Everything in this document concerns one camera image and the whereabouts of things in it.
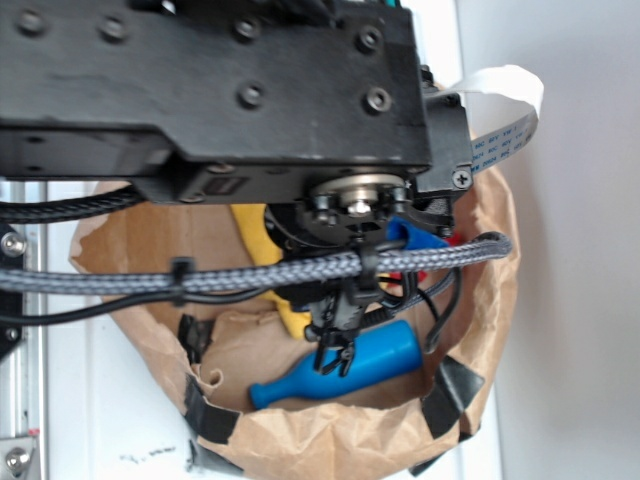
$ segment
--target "yellow object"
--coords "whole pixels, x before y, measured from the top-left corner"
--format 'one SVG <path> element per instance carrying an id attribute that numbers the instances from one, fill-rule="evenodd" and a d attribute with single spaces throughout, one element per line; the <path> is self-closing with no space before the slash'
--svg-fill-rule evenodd
<path id="1" fill-rule="evenodd" d="M 231 205 L 244 246 L 256 265 L 271 265 L 282 260 L 282 251 L 271 241 L 264 226 L 264 209 L 263 204 Z M 311 314 L 294 312 L 289 302 L 273 291 L 263 294 L 262 298 L 275 302 L 289 335 L 304 338 L 304 327 L 311 323 Z"/>

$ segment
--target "black metal bracket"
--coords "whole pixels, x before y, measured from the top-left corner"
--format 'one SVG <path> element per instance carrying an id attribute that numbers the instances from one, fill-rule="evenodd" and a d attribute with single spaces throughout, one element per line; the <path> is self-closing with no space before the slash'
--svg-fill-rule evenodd
<path id="1" fill-rule="evenodd" d="M 0 268 L 24 269 L 24 245 L 22 236 L 7 224 L 0 224 Z M 22 315 L 22 293 L 0 290 L 0 312 Z M 0 361 L 4 359 L 23 339 L 21 327 L 0 323 Z"/>

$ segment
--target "gray braided cable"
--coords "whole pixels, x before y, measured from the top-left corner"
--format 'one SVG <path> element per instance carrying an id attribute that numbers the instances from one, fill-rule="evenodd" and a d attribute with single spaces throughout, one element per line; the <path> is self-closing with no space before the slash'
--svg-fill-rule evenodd
<path id="1" fill-rule="evenodd" d="M 117 212 L 145 201 L 146 199 L 130 185 L 113 192 L 55 202 L 0 202 L 0 222 L 21 225 L 68 222 Z"/>
<path id="2" fill-rule="evenodd" d="M 511 241 L 507 236 L 491 232 L 457 247 L 384 252 L 379 255 L 377 270 L 382 273 L 464 267 L 503 258 L 511 249 Z M 189 273 L 184 276 L 182 288 L 187 293 L 275 288 L 355 277 L 360 274 L 361 269 L 360 258 L 356 253 L 341 253 L 264 267 Z M 167 290 L 174 286 L 172 275 L 167 273 L 77 275 L 0 269 L 0 288 L 12 292 L 131 295 Z"/>

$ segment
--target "blue bottle toy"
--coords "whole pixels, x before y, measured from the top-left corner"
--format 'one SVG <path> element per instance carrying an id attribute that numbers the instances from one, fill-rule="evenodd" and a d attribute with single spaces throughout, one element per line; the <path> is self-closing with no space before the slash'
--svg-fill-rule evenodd
<path id="1" fill-rule="evenodd" d="M 321 375 L 313 369 L 315 352 L 307 355 L 289 374 L 275 382 L 254 384 L 249 394 L 257 409 L 289 397 L 321 400 L 411 372 L 422 365 L 422 350 L 409 324 L 400 320 L 366 332 L 355 339 L 355 357 L 346 377 L 338 369 Z M 327 352 L 327 360 L 336 358 Z"/>

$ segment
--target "robotic arm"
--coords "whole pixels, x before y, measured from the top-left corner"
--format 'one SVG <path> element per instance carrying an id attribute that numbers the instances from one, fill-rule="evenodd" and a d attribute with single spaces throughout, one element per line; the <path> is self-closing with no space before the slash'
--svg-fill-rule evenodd
<path id="1" fill-rule="evenodd" d="M 282 265 L 328 272 L 263 285 L 310 309 L 307 338 L 319 342 L 316 369 L 325 373 L 346 375 L 362 328 L 429 298 L 415 274 L 425 263 L 393 255 L 411 229 L 435 245 L 452 235 L 453 203 L 473 183 L 472 149 L 459 97 L 432 95 L 399 2 L 49 0 L 34 9 L 3 0 L 0 22 L 0 175 L 130 182 L 110 194 L 112 209 L 143 200 L 267 204 Z M 104 213 L 102 200 L 62 219 Z M 60 219 L 42 207 L 31 221 Z M 9 209 L 0 220 L 15 222 Z M 390 238 L 397 221 L 403 234 Z M 508 240 L 496 244 L 493 257 L 467 263 L 508 253 Z M 359 261 L 357 274 L 336 274 L 345 255 Z M 395 298 L 378 274 L 402 269 L 404 295 Z M 456 272 L 445 279 L 459 295 Z M 206 300 L 184 295 L 193 275 L 188 265 L 174 269 L 180 301 Z M 455 305 L 440 315 L 425 301 L 441 329 Z M 365 314 L 372 303 L 384 312 Z M 339 350 L 337 363 L 324 365 L 327 348 Z"/>

